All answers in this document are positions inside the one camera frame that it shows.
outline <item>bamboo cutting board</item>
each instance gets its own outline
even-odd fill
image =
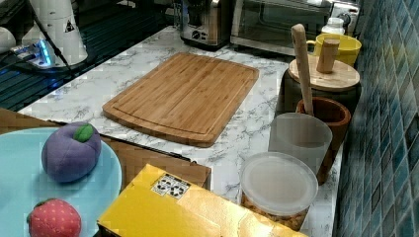
[[[242,64],[177,53],[103,106],[106,117],[166,140],[210,147],[259,71]]]

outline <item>wooden lid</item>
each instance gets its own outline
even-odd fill
[[[332,73],[317,71],[317,56],[308,56],[311,88],[321,91],[342,92],[349,91],[360,82],[360,74],[352,66],[336,60]],[[299,83],[296,60],[290,63],[289,73]]]

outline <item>stainless steel toaster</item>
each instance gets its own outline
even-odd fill
[[[230,0],[182,0],[181,39],[186,43],[220,48],[231,34]]]

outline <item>cord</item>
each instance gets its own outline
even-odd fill
[[[29,61],[29,60],[34,59],[34,58],[36,58],[36,56],[34,54],[28,55],[28,56],[26,56],[26,57],[24,57],[22,59],[19,59],[19,60],[15,61],[15,62],[12,62],[10,64],[7,64],[4,67],[1,67],[0,68],[0,71],[3,71],[3,69],[6,69],[8,67],[11,67],[11,66],[16,65],[16,64],[21,63],[21,62]]]
[[[75,75],[73,73],[73,71],[70,68],[70,65],[68,65],[67,60],[65,59],[64,55],[62,55],[61,50],[59,50],[59,48],[55,45],[55,43],[53,43],[52,39],[50,38],[49,34],[46,32],[45,28],[43,27],[40,19],[38,18],[34,7],[32,6],[30,0],[26,0],[30,11],[32,12],[32,15],[34,16],[34,20],[37,23],[38,27],[40,28],[41,32],[43,33],[43,35],[45,36],[45,39],[49,42],[49,44],[51,45],[51,47],[53,48],[53,52],[55,53],[55,55],[57,55],[59,58],[61,58],[62,62],[65,64],[65,66],[67,67],[68,71],[70,72],[71,76],[73,78],[75,78]]]

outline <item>cardboard box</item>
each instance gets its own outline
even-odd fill
[[[120,237],[305,236],[148,164],[98,225]]]

